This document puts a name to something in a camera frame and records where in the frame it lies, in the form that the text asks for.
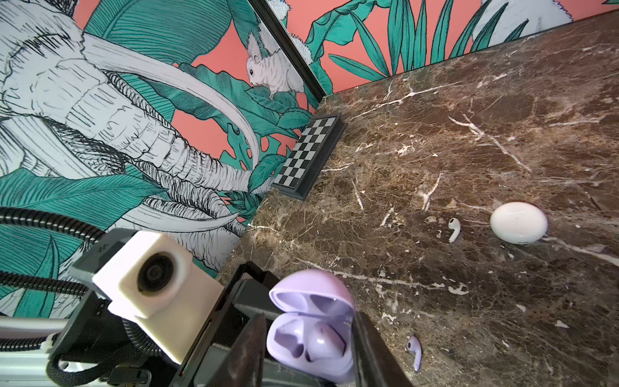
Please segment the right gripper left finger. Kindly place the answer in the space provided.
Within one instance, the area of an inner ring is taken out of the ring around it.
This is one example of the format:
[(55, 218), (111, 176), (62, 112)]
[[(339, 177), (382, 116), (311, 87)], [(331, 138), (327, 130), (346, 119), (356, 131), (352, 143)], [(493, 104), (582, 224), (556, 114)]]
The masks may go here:
[(260, 387), (266, 350), (267, 323), (254, 315), (211, 377), (208, 386)]

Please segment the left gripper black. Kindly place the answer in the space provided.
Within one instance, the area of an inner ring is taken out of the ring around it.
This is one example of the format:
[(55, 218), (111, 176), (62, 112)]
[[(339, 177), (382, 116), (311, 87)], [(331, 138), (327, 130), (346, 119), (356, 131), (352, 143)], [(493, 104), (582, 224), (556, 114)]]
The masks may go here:
[(271, 302), (269, 290), (279, 280), (279, 277), (251, 261), (241, 264), (216, 302), (170, 385), (209, 385), (254, 316), (264, 316), (266, 327), (271, 327), (281, 311)]

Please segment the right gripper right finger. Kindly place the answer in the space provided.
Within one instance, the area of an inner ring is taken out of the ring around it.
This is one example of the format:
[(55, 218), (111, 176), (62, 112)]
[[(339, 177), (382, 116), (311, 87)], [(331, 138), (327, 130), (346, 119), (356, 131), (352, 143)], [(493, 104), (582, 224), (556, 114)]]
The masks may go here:
[(366, 313), (355, 313), (351, 332), (355, 386), (413, 386)]

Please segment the purple earbud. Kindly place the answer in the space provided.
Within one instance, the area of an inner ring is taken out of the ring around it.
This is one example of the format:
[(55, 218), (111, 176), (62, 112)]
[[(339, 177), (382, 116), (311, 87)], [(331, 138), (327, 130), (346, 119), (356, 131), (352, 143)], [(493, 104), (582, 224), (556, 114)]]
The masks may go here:
[(330, 325), (319, 322), (310, 330), (306, 340), (306, 359), (309, 362), (334, 360), (343, 357), (346, 343)]
[(409, 340), (406, 344), (406, 351), (414, 356), (414, 371), (419, 372), (422, 366), (423, 351), (421, 342), (416, 336), (411, 335), (411, 337), (409, 337)]

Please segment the purple earbud charging case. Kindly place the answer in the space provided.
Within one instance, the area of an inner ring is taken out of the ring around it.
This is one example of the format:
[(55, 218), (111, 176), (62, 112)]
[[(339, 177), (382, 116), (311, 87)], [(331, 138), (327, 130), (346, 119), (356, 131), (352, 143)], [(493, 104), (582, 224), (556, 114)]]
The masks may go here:
[(279, 281), (269, 298), (281, 311), (267, 335), (269, 355), (335, 384), (352, 382), (356, 308), (348, 287), (332, 273), (306, 269)]

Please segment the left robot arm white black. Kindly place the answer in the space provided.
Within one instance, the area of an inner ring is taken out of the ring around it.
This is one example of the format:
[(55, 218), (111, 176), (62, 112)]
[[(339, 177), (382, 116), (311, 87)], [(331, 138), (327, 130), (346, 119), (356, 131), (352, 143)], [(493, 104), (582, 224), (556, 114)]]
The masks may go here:
[(352, 302), (330, 274), (280, 279), (252, 262), (227, 285), (168, 235), (106, 232), (61, 214), (1, 210), (21, 323), (68, 312), (45, 372), (60, 386), (334, 386), (351, 375)]

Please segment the black white checkerboard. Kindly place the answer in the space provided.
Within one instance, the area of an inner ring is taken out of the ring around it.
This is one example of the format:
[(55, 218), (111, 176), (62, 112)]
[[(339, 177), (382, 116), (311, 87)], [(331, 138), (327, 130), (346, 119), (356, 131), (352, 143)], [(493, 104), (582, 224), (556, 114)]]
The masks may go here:
[(305, 201), (346, 127), (341, 114), (313, 117), (272, 186), (285, 196)]

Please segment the white earbud on table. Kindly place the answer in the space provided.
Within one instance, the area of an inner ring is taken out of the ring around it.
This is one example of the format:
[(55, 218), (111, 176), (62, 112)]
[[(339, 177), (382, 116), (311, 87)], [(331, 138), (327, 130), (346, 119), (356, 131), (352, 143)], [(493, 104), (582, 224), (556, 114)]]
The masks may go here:
[(449, 243), (454, 243), (456, 242), (461, 233), (461, 224), (459, 222), (459, 219), (451, 218), (448, 223), (448, 228), (451, 230)]

